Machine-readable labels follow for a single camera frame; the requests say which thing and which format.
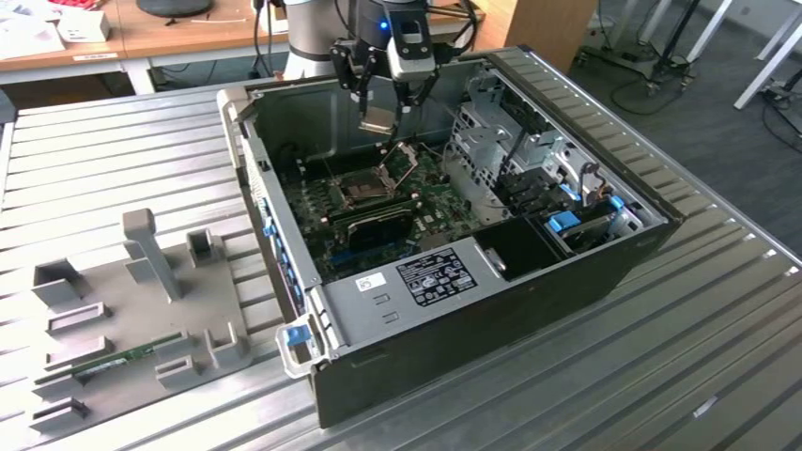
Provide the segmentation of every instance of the motherboard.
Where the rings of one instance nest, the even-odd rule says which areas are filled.
[[[434,249],[482,224],[451,186],[442,153],[398,143],[378,165],[326,172],[296,161],[284,194],[325,282]]]

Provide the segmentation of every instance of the metal grate table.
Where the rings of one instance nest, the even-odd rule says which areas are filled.
[[[162,246],[226,239],[255,364],[54,448],[796,449],[802,445],[798,259],[533,54],[499,55],[689,216],[606,299],[353,421],[321,430],[274,348],[271,284],[228,165],[215,93],[28,110],[7,126],[0,216],[0,437],[35,440],[26,376],[44,339],[20,269],[126,256],[119,212],[148,206]]]

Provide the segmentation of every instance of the circular object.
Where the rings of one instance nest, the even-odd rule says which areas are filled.
[[[136,6],[156,17],[190,17],[212,9],[212,0],[136,0]]]

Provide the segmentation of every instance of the computer case side panel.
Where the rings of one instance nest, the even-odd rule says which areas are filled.
[[[321,426],[329,428],[414,392],[449,371],[598,302],[638,262],[661,248],[678,226],[670,222],[654,227],[318,368],[311,382]]]

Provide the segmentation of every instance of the green circuit board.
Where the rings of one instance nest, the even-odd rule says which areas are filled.
[[[403,155],[394,157],[386,168],[390,177],[399,180],[411,164]],[[481,226],[470,204],[442,177],[438,157],[427,151],[418,151],[417,157],[418,167],[390,196],[381,195],[373,167],[284,185],[307,248],[327,283],[445,245]],[[350,182],[361,187],[351,188],[362,195],[357,203],[346,200]],[[394,214],[413,221],[409,234],[354,252],[349,245],[354,224]]]

